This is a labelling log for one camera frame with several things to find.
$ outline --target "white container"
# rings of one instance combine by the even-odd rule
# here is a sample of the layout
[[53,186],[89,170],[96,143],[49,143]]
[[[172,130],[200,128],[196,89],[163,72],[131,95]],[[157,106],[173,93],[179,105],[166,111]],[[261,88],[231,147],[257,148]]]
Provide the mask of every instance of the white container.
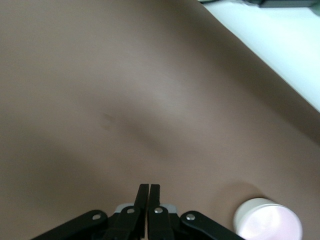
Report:
[[303,233],[293,211],[265,198],[244,202],[234,214],[233,226],[246,240],[301,240]]

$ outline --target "pivot bolt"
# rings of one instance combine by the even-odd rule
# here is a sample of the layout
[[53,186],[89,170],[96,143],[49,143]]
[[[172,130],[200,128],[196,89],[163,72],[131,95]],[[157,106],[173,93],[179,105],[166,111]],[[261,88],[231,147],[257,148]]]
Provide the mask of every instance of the pivot bolt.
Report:
[[193,220],[196,219],[196,216],[190,213],[190,214],[188,214],[188,215],[186,216],[186,219],[189,220],[189,221],[193,221]]
[[98,220],[100,218],[101,218],[101,214],[100,213],[92,216],[92,220]]
[[135,212],[135,209],[133,209],[133,208],[129,208],[129,209],[126,211],[127,214],[133,214],[134,212]]
[[160,213],[162,213],[164,210],[161,208],[161,207],[157,207],[156,209],[154,209],[154,212],[156,213],[156,214],[160,214]]

